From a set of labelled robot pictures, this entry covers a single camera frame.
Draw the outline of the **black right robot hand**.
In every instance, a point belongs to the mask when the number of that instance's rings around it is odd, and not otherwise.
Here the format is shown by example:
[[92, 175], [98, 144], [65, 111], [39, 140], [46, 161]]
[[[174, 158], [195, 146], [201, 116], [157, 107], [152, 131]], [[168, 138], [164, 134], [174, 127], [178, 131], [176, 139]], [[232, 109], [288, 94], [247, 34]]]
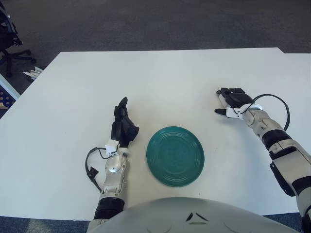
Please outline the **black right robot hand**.
[[240, 118], [241, 113], [253, 102], [241, 88], [221, 88], [216, 94], [223, 107], [215, 109], [214, 112], [230, 118]]

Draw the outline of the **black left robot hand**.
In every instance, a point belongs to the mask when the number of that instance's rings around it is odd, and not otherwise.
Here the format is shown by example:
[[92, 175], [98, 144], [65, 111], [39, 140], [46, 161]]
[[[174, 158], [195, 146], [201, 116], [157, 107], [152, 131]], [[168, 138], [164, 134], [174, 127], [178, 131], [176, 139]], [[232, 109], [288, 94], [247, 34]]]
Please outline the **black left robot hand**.
[[121, 148], [128, 148], [129, 143], [136, 138], [139, 132], [139, 127], [135, 126], [128, 116], [127, 102], [128, 98], [124, 97], [118, 106], [115, 106], [115, 120], [111, 130], [111, 139], [118, 141]]

